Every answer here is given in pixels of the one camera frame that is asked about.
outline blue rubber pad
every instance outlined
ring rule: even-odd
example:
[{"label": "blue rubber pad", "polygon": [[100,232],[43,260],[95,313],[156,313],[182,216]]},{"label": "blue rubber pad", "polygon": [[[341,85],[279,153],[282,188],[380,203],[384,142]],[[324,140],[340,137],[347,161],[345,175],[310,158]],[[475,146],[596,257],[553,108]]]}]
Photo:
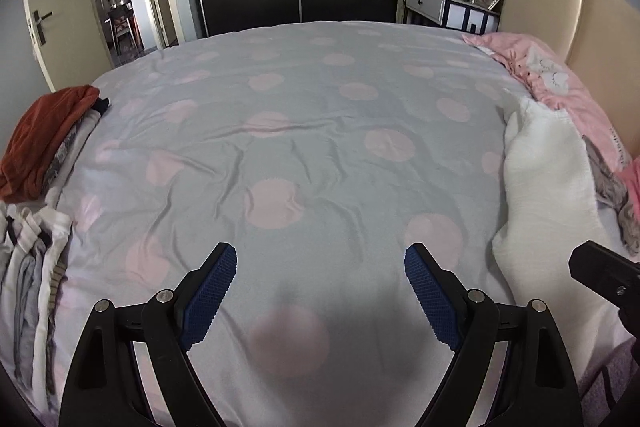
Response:
[{"label": "blue rubber pad", "polygon": [[180,345],[185,351],[190,350],[193,344],[204,340],[213,317],[236,275],[237,266],[236,249],[232,246],[226,247],[185,307],[180,336]]},{"label": "blue rubber pad", "polygon": [[437,339],[447,344],[452,351],[457,350],[461,338],[458,333],[456,311],[414,247],[407,248],[404,254],[404,272]]}]

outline nightstand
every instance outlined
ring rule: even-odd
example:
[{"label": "nightstand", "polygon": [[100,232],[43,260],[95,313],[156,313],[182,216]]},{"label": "nightstand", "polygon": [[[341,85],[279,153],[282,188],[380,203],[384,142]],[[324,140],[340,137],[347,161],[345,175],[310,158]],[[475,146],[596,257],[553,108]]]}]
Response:
[{"label": "nightstand", "polygon": [[497,31],[500,22],[500,14],[463,0],[406,0],[406,8],[406,24],[439,26],[476,35]]}]

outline drawer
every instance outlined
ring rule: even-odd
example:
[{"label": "drawer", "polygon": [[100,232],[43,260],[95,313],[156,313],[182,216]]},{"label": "drawer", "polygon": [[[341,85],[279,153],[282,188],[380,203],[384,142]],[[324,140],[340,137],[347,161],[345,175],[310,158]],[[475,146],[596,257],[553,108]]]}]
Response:
[{"label": "drawer", "polygon": [[409,10],[418,12],[435,23],[442,24],[444,0],[406,0]]}]

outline orange towel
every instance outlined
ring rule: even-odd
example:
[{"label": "orange towel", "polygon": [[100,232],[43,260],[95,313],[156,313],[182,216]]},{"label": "orange towel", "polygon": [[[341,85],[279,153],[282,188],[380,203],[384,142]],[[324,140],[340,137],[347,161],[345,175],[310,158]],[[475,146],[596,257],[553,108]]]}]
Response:
[{"label": "orange towel", "polygon": [[37,200],[44,174],[69,130],[94,105],[100,90],[67,87],[37,99],[22,115],[0,161],[0,199]]}]

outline polka dot duvet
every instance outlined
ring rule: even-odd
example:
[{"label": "polka dot duvet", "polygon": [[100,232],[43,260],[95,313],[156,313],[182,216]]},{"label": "polka dot duvet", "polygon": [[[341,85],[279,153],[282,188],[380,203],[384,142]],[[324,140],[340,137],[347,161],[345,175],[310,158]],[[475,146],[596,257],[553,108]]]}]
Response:
[{"label": "polka dot duvet", "polygon": [[506,220],[500,98],[525,89],[459,32],[258,28],[154,52],[95,86],[111,107],[58,207],[74,218],[60,396],[95,301],[146,301],[220,241],[238,274],[190,359],[229,426],[414,425],[452,356],[404,275],[414,242],[510,301],[490,249]]}]

